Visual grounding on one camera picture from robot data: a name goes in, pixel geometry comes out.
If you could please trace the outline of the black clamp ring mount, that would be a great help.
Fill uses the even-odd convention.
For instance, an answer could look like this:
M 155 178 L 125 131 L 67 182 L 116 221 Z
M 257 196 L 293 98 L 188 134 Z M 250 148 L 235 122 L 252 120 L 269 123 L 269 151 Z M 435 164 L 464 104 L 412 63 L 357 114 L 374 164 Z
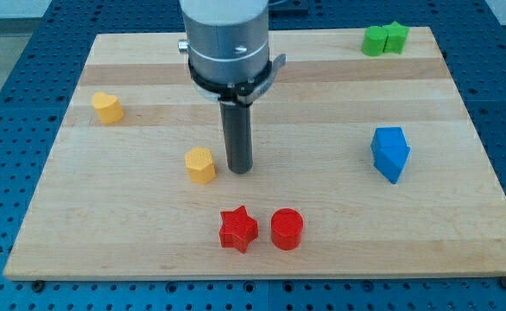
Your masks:
M 287 56 L 279 54 L 272 61 L 268 61 L 255 78 L 240 83 L 211 82 L 203 78 L 190 62 L 187 64 L 193 83 L 205 98 L 226 105 L 251 106 L 272 86 L 278 71 L 286 66 Z

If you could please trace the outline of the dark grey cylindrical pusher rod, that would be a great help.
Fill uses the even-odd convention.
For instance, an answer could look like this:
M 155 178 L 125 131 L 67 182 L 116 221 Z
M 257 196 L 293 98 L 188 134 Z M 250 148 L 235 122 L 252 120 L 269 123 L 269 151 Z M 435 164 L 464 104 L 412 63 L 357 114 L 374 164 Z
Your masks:
M 249 172 L 253 165 L 250 108 L 220 103 L 227 165 L 235 174 Z

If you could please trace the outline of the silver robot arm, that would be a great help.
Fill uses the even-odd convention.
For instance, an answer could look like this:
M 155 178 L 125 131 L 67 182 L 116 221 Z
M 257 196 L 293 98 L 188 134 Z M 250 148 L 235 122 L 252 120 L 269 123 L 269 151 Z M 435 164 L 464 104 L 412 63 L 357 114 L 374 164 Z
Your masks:
M 253 166 L 250 107 L 274 83 L 287 56 L 270 58 L 268 0 L 180 0 L 187 38 L 178 43 L 204 96 L 219 102 L 227 165 Z

